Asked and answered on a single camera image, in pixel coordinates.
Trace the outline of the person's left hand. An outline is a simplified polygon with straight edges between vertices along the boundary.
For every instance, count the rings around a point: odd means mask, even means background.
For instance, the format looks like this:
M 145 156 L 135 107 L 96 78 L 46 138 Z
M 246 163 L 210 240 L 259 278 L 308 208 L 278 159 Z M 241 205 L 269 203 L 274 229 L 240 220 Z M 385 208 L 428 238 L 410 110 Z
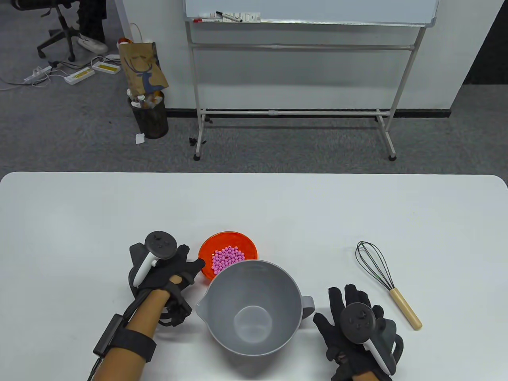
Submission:
M 129 272 L 129 287 L 135 298 L 135 307 L 139 307 L 153 290 L 167 291 L 170 298 L 165 303 L 166 312 L 161 313 L 158 323 L 163 326 L 176 326 L 182 324 L 192 313 L 182 291 L 194 284 L 194 279 L 206 265 L 202 259 L 187 261 L 189 247 L 180 245 L 172 258 L 160 259 L 151 267 L 147 276 L 139 286 L 134 286 L 135 271 L 139 270 L 142 262 L 147 258 L 149 251 L 141 243 L 129 248 L 133 267 Z

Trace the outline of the person's right hand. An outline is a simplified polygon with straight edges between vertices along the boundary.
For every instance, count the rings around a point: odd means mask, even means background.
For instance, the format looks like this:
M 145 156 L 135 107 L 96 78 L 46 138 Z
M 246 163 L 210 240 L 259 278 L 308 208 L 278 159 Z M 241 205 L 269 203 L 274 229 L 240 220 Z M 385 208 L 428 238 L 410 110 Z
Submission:
M 383 318 L 383 307 L 372 306 L 367 294 L 358 291 L 354 284 L 346 285 L 344 290 L 345 298 L 337 287 L 330 287 L 328 290 L 333 325 L 321 313 L 315 313 L 313 318 L 327 345 L 327 359 L 338 364 L 331 379 L 333 381 L 390 381 L 390 376 L 379 367 L 371 352 L 365 350 L 363 345 L 350 342 L 344 336 L 340 325 L 341 312 L 351 303 L 359 302 L 367 305 L 373 310 L 376 318 Z

